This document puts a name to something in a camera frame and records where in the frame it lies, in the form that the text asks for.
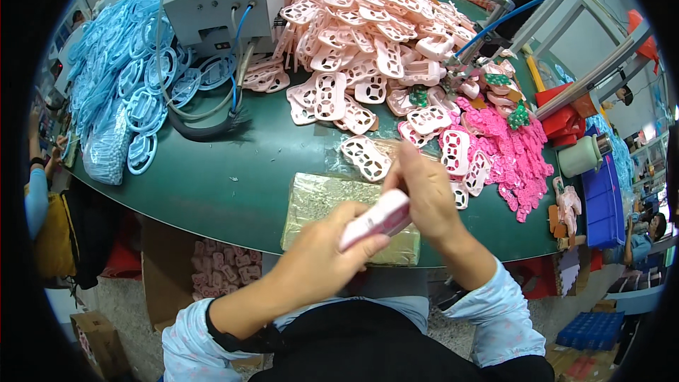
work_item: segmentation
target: right hand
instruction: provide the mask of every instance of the right hand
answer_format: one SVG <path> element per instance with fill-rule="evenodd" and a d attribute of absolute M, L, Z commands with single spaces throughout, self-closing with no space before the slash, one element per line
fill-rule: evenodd
<path fill-rule="evenodd" d="M 466 233 L 446 169 L 422 157 L 408 141 L 401 142 L 399 157 L 384 179 L 382 192 L 394 188 L 410 197 L 410 217 L 435 248 Z"/>

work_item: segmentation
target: hand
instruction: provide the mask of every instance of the hand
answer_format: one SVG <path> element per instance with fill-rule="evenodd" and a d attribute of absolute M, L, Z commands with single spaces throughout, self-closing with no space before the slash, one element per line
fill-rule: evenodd
<path fill-rule="evenodd" d="M 422 157 L 408 141 L 384 179 L 382 192 L 399 188 L 410 197 L 410 217 L 435 248 L 466 229 L 455 207 L 446 169 Z"/>
<path fill-rule="evenodd" d="M 271 284 L 276 295 L 289 301 L 290 310 L 336 294 L 389 244 L 388 236 L 374 235 L 340 253 L 340 237 L 347 223 L 368 208 L 360 202 L 343 202 L 325 219 L 304 226 L 262 282 Z"/>
<path fill-rule="evenodd" d="M 29 139 L 37 138 L 40 130 L 40 109 L 33 108 L 29 115 Z"/>

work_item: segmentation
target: finger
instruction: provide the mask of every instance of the finger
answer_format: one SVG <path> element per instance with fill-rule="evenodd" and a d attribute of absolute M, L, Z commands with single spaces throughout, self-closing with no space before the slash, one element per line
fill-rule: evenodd
<path fill-rule="evenodd" d="M 326 217 L 327 222 L 336 227 L 344 227 L 354 218 L 366 212 L 370 207 L 358 201 L 341 202 Z"/>
<path fill-rule="evenodd" d="M 342 253 L 342 257 L 353 268 L 361 268 L 379 251 L 389 246 L 391 238 L 387 235 L 378 234 L 356 242 L 351 248 Z"/>

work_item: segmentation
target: blue bin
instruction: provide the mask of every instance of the blue bin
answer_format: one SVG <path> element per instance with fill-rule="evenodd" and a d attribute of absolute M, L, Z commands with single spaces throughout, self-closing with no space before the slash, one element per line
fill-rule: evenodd
<path fill-rule="evenodd" d="M 585 132 L 585 135 L 593 134 L 599 134 L 595 126 Z M 625 244 L 625 217 L 618 173 L 613 155 L 607 154 L 603 158 L 598 173 L 594 170 L 582 173 L 587 246 L 601 250 Z"/>

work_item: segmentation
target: gray cable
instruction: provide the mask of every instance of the gray cable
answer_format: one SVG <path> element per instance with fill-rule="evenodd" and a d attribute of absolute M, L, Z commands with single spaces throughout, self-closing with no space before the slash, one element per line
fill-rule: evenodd
<path fill-rule="evenodd" d="M 160 83 L 160 89 L 163 92 L 163 96 L 165 97 L 165 101 L 167 102 L 167 106 L 172 108 L 172 110 L 182 117 L 185 120 L 200 120 L 202 118 L 207 118 L 209 116 L 215 115 L 220 109 L 224 108 L 226 104 L 231 102 L 231 97 L 233 96 L 233 90 L 236 88 L 236 86 L 231 86 L 231 90 L 229 90 L 229 93 L 227 93 L 226 97 L 224 100 L 217 106 L 215 106 L 212 110 L 209 110 L 208 112 L 203 112 L 202 114 L 187 114 L 186 112 L 183 112 L 182 110 L 178 109 L 176 106 L 174 106 L 173 99 L 170 98 L 168 95 L 167 89 L 165 88 L 165 83 L 162 80 L 162 68 L 160 66 L 160 33 L 161 33 L 161 21 L 162 21 L 162 15 L 163 15 L 163 0 L 160 0 L 160 3 L 158 4 L 158 17 L 156 21 L 156 71 L 158 73 L 158 83 Z"/>

